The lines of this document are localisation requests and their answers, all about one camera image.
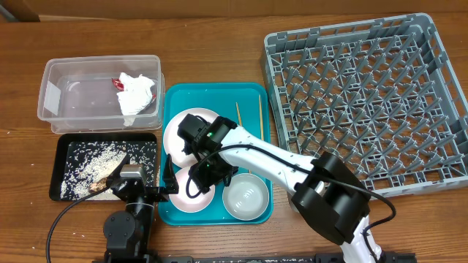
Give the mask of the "black rectangular waste tray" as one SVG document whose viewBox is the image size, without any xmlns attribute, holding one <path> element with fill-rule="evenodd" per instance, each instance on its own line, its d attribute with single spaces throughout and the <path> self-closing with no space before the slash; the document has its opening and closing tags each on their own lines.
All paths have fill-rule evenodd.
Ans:
<svg viewBox="0 0 468 263">
<path fill-rule="evenodd" d="M 105 178 L 129 157 L 141 164 L 146 185 L 153 186 L 156 136 L 151 133 L 64 134 L 57 144 L 50 182 L 53 201 L 74 201 L 105 185 Z"/>
</svg>

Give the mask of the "white rice pile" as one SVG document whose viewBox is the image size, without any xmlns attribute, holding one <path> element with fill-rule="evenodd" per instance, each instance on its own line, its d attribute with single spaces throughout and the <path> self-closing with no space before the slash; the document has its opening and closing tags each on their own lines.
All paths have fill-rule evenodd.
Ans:
<svg viewBox="0 0 468 263">
<path fill-rule="evenodd" d="M 147 186 L 154 184 L 157 145 L 154 141 L 71 142 L 67 149 L 59 199 L 72 201 L 89 194 L 92 183 L 107 177 L 124 155 L 130 164 L 142 164 Z"/>
</svg>

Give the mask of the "brown food scrap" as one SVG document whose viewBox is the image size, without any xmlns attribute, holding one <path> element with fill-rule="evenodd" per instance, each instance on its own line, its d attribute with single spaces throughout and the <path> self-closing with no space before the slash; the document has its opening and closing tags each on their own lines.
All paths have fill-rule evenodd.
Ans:
<svg viewBox="0 0 468 263">
<path fill-rule="evenodd" d="M 88 192 L 90 194 L 101 193 L 107 190 L 107 178 L 103 178 L 97 182 L 94 182 L 90 185 Z"/>
</svg>

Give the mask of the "red foil snack wrapper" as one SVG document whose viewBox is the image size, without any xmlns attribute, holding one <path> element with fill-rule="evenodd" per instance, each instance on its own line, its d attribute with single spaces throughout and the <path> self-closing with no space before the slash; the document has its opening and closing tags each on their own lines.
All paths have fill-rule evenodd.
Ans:
<svg viewBox="0 0 468 263">
<path fill-rule="evenodd" d="M 119 79 L 112 78 L 111 81 L 117 90 L 124 91 L 124 84 Z M 154 102 L 155 100 L 156 100 L 156 94 L 153 94 L 151 97 L 150 103 Z"/>
</svg>

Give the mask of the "large white plate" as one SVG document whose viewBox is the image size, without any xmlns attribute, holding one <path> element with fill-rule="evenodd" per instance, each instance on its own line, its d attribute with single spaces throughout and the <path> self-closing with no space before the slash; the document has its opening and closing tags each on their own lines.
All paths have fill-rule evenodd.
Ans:
<svg viewBox="0 0 468 263">
<path fill-rule="evenodd" d="M 178 113 L 169 121 L 163 134 L 163 146 L 165 153 L 171 155 L 174 165 L 180 168 L 190 167 L 197 162 L 197 159 L 192 153 L 187 154 L 183 152 L 185 142 L 177 135 L 178 125 L 187 114 L 199 115 L 210 123 L 212 123 L 216 117 L 219 116 L 212 110 L 195 107 Z"/>
</svg>

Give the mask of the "black rail at table edge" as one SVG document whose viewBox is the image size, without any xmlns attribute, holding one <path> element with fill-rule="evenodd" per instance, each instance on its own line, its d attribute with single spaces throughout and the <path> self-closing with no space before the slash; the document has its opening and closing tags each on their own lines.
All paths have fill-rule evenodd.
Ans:
<svg viewBox="0 0 468 263">
<path fill-rule="evenodd" d="M 323 253 L 309 256 L 252 256 L 194 258 L 191 256 L 158 256 L 158 263 L 345 263 L 341 253 Z M 415 254 L 385 252 L 386 263 L 417 263 Z"/>
</svg>

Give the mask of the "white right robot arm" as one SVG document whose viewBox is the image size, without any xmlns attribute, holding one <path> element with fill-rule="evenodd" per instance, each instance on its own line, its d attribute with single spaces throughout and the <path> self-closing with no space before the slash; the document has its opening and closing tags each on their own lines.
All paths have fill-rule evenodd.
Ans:
<svg viewBox="0 0 468 263">
<path fill-rule="evenodd" d="M 396 216 L 394 205 L 368 190 L 344 162 L 329 152 L 319 157 L 286 151 L 250 134 L 229 118 L 213 122 L 188 114 L 178 125 L 184 150 L 197 162 L 188 183 L 200 194 L 229 183 L 239 168 L 281 186 L 304 221 L 325 239 L 340 246 L 345 262 L 383 262 L 371 228 Z"/>
</svg>

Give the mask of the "grey ceramic bowl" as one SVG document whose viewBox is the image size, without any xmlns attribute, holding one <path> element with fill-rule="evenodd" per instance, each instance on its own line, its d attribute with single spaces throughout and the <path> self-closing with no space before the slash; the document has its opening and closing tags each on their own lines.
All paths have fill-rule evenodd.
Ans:
<svg viewBox="0 0 468 263">
<path fill-rule="evenodd" d="M 224 187 L 222 201 L 226 211 L 241 221 L 259 218 L 269 205 L 269 190 L 264 180 L 250 173 L 235 175 Z"/>
</svg>

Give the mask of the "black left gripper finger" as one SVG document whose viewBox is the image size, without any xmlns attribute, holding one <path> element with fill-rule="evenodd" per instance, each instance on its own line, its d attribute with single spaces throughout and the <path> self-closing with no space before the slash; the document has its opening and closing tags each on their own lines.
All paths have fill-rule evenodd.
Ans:
<svg viewBox="0 0 468 263">
<path fill-rule="evenodd" d="M 117 167 L 107 176 L 106 179 L 106 186 L 111 186 L 113 181 L 119 177 L 120 172 L 124 165 L 129 163 L 129 156 L 127 154 L 124 155 L 123 159 L 117 165 Z"/>
<path fill-rule="evenodd" d="M 163 190 L 165 194 L 177 194 L 179 191 L 178 181 L 173 169 L 172 156 L 168 153 L 166 155 L 166 162 L 164 171 L 162 173 L 162 181 L 165 183 Z"/>
</svg>

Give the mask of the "wooden chopstick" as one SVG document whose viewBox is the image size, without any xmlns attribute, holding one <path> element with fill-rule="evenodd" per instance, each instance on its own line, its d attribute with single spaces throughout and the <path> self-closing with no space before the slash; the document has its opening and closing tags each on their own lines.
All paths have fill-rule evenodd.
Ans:
<svg viewBox="0 0 468 263">
<path fill-rule="evenodd" d="M 239 124 L 240 126 L 243 126 L 243 124 L 242 124 L 242 119 L 241 119 L 240 108 L 239 108 L 239 105 L 238 105 L 237 102 L 235 103 L 235 107 L 236 107 L 236 112 L 237 112 L 237 116 L 238 116 L 238 124 Z"/>
<path fill-rule="evenodd" d="M 259 103 L 259 119 L 260 119 L 260 138 L 264 140 L 264 123 L 263 123 L 263 104 L 261 95 L 258 96 L 258 103 Z"/>
</svg>

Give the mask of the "clear plastic waste bin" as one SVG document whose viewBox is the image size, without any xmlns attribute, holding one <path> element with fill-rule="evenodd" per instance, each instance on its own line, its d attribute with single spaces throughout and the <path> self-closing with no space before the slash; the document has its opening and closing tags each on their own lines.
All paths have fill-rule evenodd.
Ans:
<svg viewBox="0 0 468 263">
<path fill-rule="evenodd" d="M 121 73 L 151 79 L 154 100 L 137 115 L 123 115 L 113 80 Z M 56 134 L 153 130 L 162 126 L 165 79 L 155 55 L 87 56 L 49 60 L 37 117 Z"/>
</svg>

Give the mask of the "small pink bowl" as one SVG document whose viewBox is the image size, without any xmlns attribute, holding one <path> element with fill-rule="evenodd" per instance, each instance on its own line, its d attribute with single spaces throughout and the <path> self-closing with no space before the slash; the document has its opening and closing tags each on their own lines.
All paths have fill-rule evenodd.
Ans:
<svg viewBox="0 0 468 263">
<path fill-rule="evenodd" d="M 189 168 L 184 167 L 177 171 L 175 178 L 178 183 L 178 193 L 170 195 L 170 201 L 173 205 L 182 212 L 196 213 L 208 207 L 215 195 L 215 186 L 209 188 L 206 194 L 200 194 L 198 197 L 192 199 L 186 194 L 186 185 L 189 179 Z"/>
</svg>

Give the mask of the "teal plastic serving tray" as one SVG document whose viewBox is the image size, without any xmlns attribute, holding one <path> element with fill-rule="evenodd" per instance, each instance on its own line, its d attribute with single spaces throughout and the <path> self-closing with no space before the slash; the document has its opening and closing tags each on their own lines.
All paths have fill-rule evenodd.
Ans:
<svg viewBox="0 0 468 263">
<path fill-rule="evenodd" d="M 270 142 L 268 96 L 261 85 L 257 83 L 184 83 L 171 87 L 165 97 L 161 165 L 165 165 L 167 155 L 163 146 L 166 125 L 178 113 L 190 108 L 209 109 L 222 117 L 238 122 L 235 107 L 237 102 L 243 126 L 249 133 L 260 138 L 259 95 L 263 104 L 264 140 Z M 172 226 L 245 224 L 245 221 L 232 217 L 224 208 L 222 201 L 224 185 L 220 183 L 215 190 L 211 203 L 200 212 L 185 213 L 177 209 L 172 202 L 162 202 L 158 208 L 159 216 L 166 224 Z"/>
</svg>

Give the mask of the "grey plastic dishwasher rack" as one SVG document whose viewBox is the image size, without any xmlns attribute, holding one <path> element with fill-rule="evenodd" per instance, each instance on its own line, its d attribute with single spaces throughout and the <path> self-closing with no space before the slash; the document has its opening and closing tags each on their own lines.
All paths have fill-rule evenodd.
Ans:
<svg viewBox="0 0 468 263">
<path fill-rule="evenodd" d="M 285 150 L 385 197 L 467 185 L 467 98 L 429 15 L 271 33 L 261 64 Z"/>
</svg>

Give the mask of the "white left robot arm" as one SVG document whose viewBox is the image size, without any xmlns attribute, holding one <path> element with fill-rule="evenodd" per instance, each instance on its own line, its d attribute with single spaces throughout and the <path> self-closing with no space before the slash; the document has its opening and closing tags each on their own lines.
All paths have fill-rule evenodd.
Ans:
<svg viewBox="0 0 468 263">
<path fill-rule="evenodd" d="M 143 168 L 130 164 L 125 156 L 120 164 L 104 178 L 105 186 L 75 200 L 62 210 L 50 227 L 45 245 L 45 258 L 51 262 L 50 243 L 56 225 L 74 206 L 92 197 L 111 190 L 120 200 L 126 202 L 124 210 L 112 213 L 103 226 L 107 240 L 105 262 L 159 262 L 158 256 L 148 250 L 151 227 L 154 221 L 155 204 L 167 202 L 171 194 L 179 190 L 173 169 L 172 157 L 168 156 L 162 174 L 163 186 L 147 186 Z"/>
</svg>

